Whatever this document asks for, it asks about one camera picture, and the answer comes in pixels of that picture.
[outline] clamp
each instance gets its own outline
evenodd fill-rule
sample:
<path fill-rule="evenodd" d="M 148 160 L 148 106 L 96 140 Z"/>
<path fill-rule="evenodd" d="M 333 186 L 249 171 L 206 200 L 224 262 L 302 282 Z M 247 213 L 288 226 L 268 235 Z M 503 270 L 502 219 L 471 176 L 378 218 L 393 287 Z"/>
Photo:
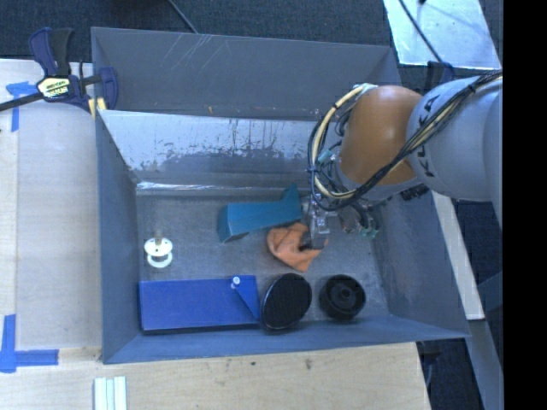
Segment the clamp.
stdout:
<path fill-rule="evenodd" d="M 43 27 L 29 39 L 32 58 L 44 70 L 44 77 L 36 84 L 38 92 L 0 104 L 0 112 L 37 100 L 48 103 L 68 103 L 94 114 L 94 100 L 86 93 L 86 87 L 102 84 L 103 102 L 108 109 L 115 107 L 118 100 L 118 80 L 112 67 L 99 68 L 98 74 L 84 78 L 82 64 L 79 78 L 72 74 L 67 59 L 68 43 L 73 29 L 50 29 Z"/>

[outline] orange object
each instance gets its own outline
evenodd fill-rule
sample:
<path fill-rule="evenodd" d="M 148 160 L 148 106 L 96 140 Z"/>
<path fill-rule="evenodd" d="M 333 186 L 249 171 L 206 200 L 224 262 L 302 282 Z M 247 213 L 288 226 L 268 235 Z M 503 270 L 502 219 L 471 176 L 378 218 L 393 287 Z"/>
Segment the orange object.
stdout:
<path fill-rule="evenodd" d="M 300 250 L 302 235 L 308 231 L 308 227 L 300 222 L 287 228 L 273 228 L 266 237 L 270 252 L 286 265 L 306 272 L 309 263 L 321 252 L 321 249 Z"/>
<path fill-rule="evenodd" d="M 417 92 L 397 85 L 384 85 L 365 92 L 351 111 L 338 157 L 342 172 L 364 184 L 391 162 L 406 142 L 409 117 L 421 100 Z M 379 185 L 393 185 L 416 176 L 405 160 Z"/>

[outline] yellow cable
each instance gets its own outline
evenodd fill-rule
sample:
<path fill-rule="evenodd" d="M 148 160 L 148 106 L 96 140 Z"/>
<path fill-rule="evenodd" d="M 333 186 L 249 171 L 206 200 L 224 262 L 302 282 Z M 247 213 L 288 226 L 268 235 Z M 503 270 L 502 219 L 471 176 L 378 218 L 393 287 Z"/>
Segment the yellow cable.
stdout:
<path fill-rule="evenodd" d="M 350 100 L 353 96 L 356 96 L 357 94 L 359 94 L 364 89 L 365 89 L 365 86 L 363 85 L 360 85 L 354 88 L 353 90 L 345 94 L 343 97 L 341 97 L 337 102 L 335 102 L 334 106 L 331 107 L 328 110 L 328 112 L 325 114 L 325 117 L 323 118 L 323 121 L 321 122 L 319 128 L 317 129 L 317 133 L 315 134 L 315 138 L 313 141 L 312 150 L 311 150 L 312 166 L 315 165 L 315 162 L 317 160 L 317 151 L 319 150 L 319 144 L 322 139 L 323 133 L 325 132 L 326 126 L 331 121 L 331 118 L 334 116 L 334 113 L 336 113 L 336 111 L 339 110 L 344 103 Z M 329 196 L 335 199 L 349 199 L 356 192 L 356 189 L 352 191 L 346 191 L 343 193 L 331 192 L 320 182 L 317 176 L 315 176 L 315 186 L 321 192 L 322 195 Z"/>

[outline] blue block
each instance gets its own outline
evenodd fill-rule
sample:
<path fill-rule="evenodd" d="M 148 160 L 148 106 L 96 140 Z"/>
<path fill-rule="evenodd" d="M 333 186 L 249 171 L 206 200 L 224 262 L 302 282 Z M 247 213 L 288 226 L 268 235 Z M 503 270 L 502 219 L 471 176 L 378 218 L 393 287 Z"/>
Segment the blue block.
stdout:
<path fill-rule="evenodd" d="M 256 278 L 140 281 L 141 326 L 144 331 L 225 325 L 250 325 L 260 319 Z"/>
<path fill-rule="evenodd" d="M 276 202 L 227 204 L 219 213 L 217 231 L 224 243 L 251 231 L 291 223 L 301 218 L 298 188 L 296 184 L 292 184 Z"/>

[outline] blue tape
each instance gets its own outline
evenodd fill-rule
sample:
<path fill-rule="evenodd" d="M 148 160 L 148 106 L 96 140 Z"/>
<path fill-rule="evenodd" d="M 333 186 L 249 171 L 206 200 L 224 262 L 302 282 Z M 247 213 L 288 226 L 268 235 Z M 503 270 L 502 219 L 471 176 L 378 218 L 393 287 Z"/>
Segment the blue tape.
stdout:
<path fill-rule="evenodd" d="M 35 85 L 31 85 L 28 82 L 19 82 L 17 84 L 7 84 L 6 90 L 9 91 L 14 99 L 21 96 L 27 96 L 29 94 L 37 93 Z M 19 129 L 19 107 L 15 107 L 11 114 L 11 131 L 15 132 Z"/>
<path fill-rule="evenodd" d="M 15 315 L 3 319 L 2 349 L 0 350 L 0 372 L 13 373 L 19 366 L 56 366 L 58 349 L 36 351 L 15 350 Z"/>

